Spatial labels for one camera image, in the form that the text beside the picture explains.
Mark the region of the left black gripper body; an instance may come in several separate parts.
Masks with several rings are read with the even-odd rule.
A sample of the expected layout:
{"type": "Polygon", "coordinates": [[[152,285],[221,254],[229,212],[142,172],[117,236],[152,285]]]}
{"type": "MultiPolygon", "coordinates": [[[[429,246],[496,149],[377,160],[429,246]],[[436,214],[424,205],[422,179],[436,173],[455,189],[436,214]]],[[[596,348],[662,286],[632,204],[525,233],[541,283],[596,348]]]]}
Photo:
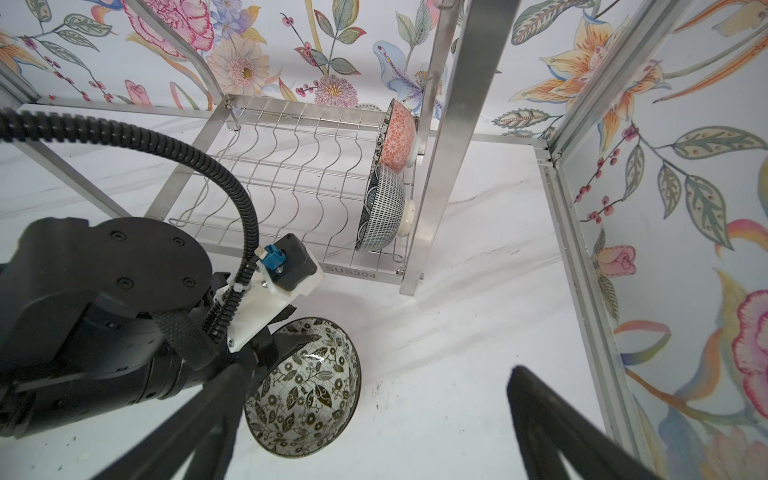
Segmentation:
{"type": "Polygon", "coordinates": [[[172,348],[151,317],[120,317],[90,304],[52,360],[17,368],[1,362],[1,434],[23,438],[169,399],[207,385],[231,365],[246,370],[247,393],[267,378],[255,374],[251,341],[235,353],[223,343],[217,348],[216,357],[196,369],[172,348]]]}

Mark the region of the dark blue patterned bowl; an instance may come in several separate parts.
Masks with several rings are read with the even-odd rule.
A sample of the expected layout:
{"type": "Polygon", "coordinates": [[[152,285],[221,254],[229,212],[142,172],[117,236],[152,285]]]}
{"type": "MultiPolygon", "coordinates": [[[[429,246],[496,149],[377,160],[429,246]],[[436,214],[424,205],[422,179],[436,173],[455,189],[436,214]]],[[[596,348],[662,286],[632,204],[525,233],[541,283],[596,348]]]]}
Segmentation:
{"type": "Polygon", "coordinates": [[[377,165],[368,179],[355,249],[380,251],[396,238],[408,236],[414,220],[415,202],[400,175],[386,165],[377,165]]]}

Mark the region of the olive leaf pattern bowl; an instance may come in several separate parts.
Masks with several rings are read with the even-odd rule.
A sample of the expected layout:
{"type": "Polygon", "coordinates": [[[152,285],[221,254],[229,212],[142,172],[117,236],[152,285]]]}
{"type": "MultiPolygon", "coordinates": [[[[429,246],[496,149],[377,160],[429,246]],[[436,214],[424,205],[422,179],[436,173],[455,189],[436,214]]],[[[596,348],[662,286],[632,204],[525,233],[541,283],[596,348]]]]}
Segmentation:
{"type": "Polygon", "coordinates": [[[277,332],[309,341],[262,381],[244,413],[262,448],[283,458],[306,457],[336,440],[351,421],[362,386],[359,355],[347,333],[327,319],[300,318],[277,332]]]}

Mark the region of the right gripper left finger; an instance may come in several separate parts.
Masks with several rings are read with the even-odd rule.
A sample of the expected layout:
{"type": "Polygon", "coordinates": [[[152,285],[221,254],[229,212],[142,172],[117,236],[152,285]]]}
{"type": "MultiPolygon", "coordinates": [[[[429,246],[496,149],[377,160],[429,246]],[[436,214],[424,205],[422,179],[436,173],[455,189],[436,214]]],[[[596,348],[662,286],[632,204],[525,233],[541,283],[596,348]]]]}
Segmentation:
{"type": "Polygon", "coordinates": [[[233,456],[247,374],[231,365],[98,479],[222,479],[233,456]]]}

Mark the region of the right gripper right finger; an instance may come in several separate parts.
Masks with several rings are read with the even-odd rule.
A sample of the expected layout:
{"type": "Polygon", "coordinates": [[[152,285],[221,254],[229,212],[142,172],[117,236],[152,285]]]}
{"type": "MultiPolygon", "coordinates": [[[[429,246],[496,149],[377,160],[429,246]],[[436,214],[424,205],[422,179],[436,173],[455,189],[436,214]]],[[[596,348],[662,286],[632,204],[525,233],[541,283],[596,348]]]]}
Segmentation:
{"type": "Polygon", "coordinates": [[[512,422],[530,479],[654,479],[656,475],[594,427],[528,368],[506,387],[512,422]]]}

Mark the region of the pink leaf pattern bowl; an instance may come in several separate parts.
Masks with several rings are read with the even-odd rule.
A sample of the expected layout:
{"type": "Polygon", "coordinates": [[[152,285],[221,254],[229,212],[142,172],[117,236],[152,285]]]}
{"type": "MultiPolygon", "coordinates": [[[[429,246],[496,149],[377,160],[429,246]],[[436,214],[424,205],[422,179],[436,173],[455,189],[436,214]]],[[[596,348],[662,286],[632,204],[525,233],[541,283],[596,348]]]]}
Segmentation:
{"type": "Polygon", "coordinates": [[[416,118],[401,102],[393,99],[379,129],[374,163],[402,173],[414,164],[418,148],[416,118]]]}

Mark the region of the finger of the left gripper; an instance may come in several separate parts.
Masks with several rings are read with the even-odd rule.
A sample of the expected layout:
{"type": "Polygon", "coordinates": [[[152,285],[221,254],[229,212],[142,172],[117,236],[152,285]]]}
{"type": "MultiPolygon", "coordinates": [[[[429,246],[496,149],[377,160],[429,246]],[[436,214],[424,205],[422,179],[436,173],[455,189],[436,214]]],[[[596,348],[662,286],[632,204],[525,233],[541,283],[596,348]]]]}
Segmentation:
{"type": "Polygon", "coordinates": [[[251,348],[256,358],[256,375],[269,375],[283,361],[290,358],[312,340],[301,333],[271,333],[264,327],[252,340],[251,348]]]}

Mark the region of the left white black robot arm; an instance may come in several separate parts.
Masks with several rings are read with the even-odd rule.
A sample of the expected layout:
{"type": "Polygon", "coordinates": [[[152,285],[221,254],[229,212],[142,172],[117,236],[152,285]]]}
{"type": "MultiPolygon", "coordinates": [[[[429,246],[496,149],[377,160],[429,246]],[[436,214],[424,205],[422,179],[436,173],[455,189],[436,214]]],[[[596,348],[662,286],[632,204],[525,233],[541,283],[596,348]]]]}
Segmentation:
{"type": "Polygon", "coordinates": [[[230,277],[190,235],[148,218],[30,224],[1,267],[1,433],[21,438],[171,398],[243,361],[283,359],[268,327],[323,275],[294,235],[256,258],[219,340],[205,317],[230,277]]]}

